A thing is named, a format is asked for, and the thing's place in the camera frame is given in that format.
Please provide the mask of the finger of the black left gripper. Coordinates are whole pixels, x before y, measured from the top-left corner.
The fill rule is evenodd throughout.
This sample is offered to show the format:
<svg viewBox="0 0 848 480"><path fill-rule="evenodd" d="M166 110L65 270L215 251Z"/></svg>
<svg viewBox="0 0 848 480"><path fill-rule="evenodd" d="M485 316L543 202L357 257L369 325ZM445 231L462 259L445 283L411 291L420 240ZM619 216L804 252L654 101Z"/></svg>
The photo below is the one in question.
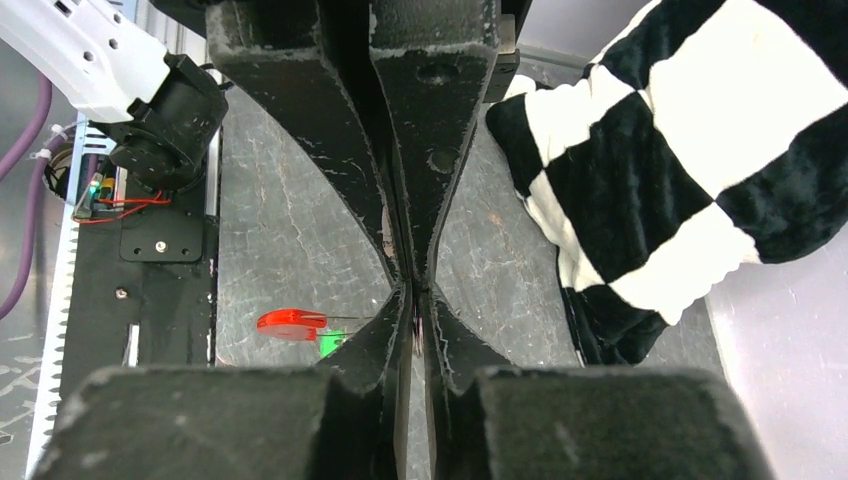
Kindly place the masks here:
<svg viewBox="0 0 848 480"><path fill-rule="evenodd" d="M496 1L374 1L369 58L392 125L409 274L426 285L498 55Z"/></svg>
<svg viewBox="0 0 848 480"><path fill-rule="evenodd" d="M382 162L388 130L366 62L367 1L217 1L205 12L216 67L310 157L399 276Z"/></svg>

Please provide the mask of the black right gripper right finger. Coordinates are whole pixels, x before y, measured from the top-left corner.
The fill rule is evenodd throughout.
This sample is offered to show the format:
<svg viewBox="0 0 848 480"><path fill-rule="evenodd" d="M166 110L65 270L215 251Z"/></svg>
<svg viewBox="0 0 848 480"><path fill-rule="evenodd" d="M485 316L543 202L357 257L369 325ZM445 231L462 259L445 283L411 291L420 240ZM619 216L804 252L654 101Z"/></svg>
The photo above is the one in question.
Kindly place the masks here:
<svg viewBox="0 0 848 480"><path fill-rule="evenodd" d="M521 368L421 296L436 479L770 479L735 393L694 368Z"/></svg>

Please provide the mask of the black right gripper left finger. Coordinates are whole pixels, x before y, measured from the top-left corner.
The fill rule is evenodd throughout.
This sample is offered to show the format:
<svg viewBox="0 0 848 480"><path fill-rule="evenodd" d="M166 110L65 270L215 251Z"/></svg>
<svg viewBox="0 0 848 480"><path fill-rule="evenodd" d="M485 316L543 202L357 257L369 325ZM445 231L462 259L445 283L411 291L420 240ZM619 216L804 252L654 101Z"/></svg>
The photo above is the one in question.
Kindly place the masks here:
<svg viewBox="0 0 848 480"><path fill-rule="evenodd" d="M64 400L36 479L402 479L411 292L311 366L109 367Z"/></svg>

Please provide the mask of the green key tag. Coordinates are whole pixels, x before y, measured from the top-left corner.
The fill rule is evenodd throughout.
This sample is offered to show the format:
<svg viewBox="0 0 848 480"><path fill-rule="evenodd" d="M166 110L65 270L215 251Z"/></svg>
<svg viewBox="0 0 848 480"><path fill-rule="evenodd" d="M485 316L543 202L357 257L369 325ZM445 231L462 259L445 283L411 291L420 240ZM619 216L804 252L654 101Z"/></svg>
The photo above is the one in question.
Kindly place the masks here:
<svg viewBox="0 0 848 480"><path fill-rule="evenodd" d="M347 333L343 330L332 330L328 333L320 334L319 339L319 355L325 358L337 350L345 341Z"/></svg>

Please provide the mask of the silver keyring with red tool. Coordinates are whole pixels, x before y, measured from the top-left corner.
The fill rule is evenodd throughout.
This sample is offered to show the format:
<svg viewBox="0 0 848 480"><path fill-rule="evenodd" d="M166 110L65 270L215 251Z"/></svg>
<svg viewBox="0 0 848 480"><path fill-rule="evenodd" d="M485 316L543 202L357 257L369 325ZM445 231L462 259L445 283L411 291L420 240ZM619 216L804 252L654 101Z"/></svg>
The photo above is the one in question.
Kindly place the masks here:
<svg viewBox="0 0 848 480"><path fill-rule="evenodd" d="M343 330L347 333L346 341L370 320L371 317L332 316L316 311L285 308L260 316L256 322L256 330L262 335L285 341L311 342L319 351L320 334Z"/></svg>

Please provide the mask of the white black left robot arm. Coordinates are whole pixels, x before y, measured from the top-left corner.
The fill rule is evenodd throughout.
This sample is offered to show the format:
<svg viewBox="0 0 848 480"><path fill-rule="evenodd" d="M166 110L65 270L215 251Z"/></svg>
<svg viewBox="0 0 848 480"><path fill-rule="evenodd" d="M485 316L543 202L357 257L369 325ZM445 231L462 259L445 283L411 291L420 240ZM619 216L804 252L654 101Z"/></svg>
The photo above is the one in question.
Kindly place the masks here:
<svg viewBox="0 0 848 480"><path fill-rule="evenodd" d="M496 1L162 1L306 152L392 282L429 282L500 46ZM227 102L106 1L5 1L1 37L150 190L198 182Z"/></svg>

